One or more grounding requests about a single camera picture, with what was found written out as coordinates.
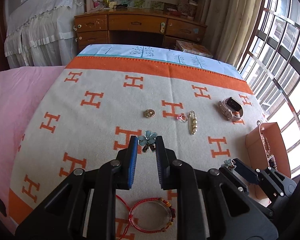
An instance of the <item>light blue bedsheet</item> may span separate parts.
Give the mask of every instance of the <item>light blue bedsheet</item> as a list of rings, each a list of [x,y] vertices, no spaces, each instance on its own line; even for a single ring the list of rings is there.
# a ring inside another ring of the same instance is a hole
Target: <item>light blue bedsheet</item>
[[[227,63],[211,58],[176,51],[136,45],[94,44],[83,49],[78,56],[132,57],[177,63],[214,71],[242,79],[239,72]]]

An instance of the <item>drawer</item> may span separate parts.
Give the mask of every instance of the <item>drawer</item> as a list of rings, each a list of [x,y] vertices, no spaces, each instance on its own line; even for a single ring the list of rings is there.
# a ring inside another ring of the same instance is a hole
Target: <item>drawer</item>
[[[79,47],[90,44],[107,44],[108,31],[78,33]]]
[[[146,16],[137,14],[112,14],[109,15],[109,30],[138,31],[149,33],[161,32],[161,23],[166,24],[164,17]]]
[[[106,31],[107,15],[91,15],[74,19],[77,33]]]
[[[169,37],[169,36],[165,36],[164,41],[163,41],[163,48],[164,49],[174,49],[174,50],[178,50],[176,49],[176,41],[187,41],[187,40],[183,40],[180,38],[174,38],[174,37]]]
[[[182,38],[194,42],[201,42],[206,31],[206,27],[169,19],[166,35]]]

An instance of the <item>red cord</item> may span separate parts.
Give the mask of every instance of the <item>red cord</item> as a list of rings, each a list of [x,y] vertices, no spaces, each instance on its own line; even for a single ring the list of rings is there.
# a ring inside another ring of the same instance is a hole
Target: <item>red cord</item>
[[[121,197],[119,197],[118,195],[115,195],[115,196],[117,197],[117,199],[121,200],[121,202],[126,206],[126,208],[128,209],[128,211],[130,212],[130,208],[127,205],[127,203]],[[118,240],[121,240],[122,238],[124,238],[126,236],[126,234],[128,233],[129,226],[130,226],[130,223],[127,224],[126,228],[123,231],[122,237],[119,238]]]
[[[130,208],[127,203],[121,198],[119,197],[118,195],[115,195],[117,197],[117,199],[121,200],[121,202],[126,206],[126,208],[128,209],[129,211],[129,223],[127,224],[126,228],[124,229],[123,231],[123,234],[122,234],[122,237],[119,238],[118,240],[121,240],[122,238],[125,237],[125,235],[127,234],[128,232],[128,229],[129,229],[129,226],[132,225],[136,230],[142,232],[142,233],[146,233],[146,234],[153,234],[153,233],[159,233],[159,232],[162,232],[162,231],[165,231],[166,229],[168,229],[168,227],[170,225],[168,225],[167,227],[163,227],[159,230],[144,230],[140,227],[138,227],[138,225],[133,221],[133,216],[132,216],[132,212],[133,210],[140,204],[144,203],[144,202],[149,202],[149,201],[154,201],[154,200],[159,200],[159,198],[146,198],[146,199],[143,199],[143,200],[140,200],[139,202],[135,203],[135,205]]]

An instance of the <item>pink bedsheet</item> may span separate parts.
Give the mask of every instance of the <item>pink bedsheet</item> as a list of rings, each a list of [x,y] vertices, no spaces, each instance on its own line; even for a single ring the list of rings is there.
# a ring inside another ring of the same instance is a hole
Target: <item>pink bedsheet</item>
[[[13,162],[21,138],[41,99],[65,66],[21,67],[0,72],[0,199],[7,217],[4,225],[14,233],[8,196]]]

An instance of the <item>screw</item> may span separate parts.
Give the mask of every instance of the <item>screw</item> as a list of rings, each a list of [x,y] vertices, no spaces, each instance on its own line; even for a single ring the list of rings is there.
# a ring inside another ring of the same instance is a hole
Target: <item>screw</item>
[[[182,161],[181,161],[181,160],[174,160],[174,161],[172,162],[172,164],[173,164],[174,166],[181,166],[181,165],[182,165]]]
[[[214,176],[217,176],[220,174],[220,171],[217,169],[210,169],[209,172]]]
[[[80,168],[75,169],[73,171],[73,174],[76,175],[76,176],[82,175],[83,174],[83,169],[80,169]]]
[[[114,167],[119,166],[120,165],[120,161],[119,160],[112,160],[110,161],[110,164]]]

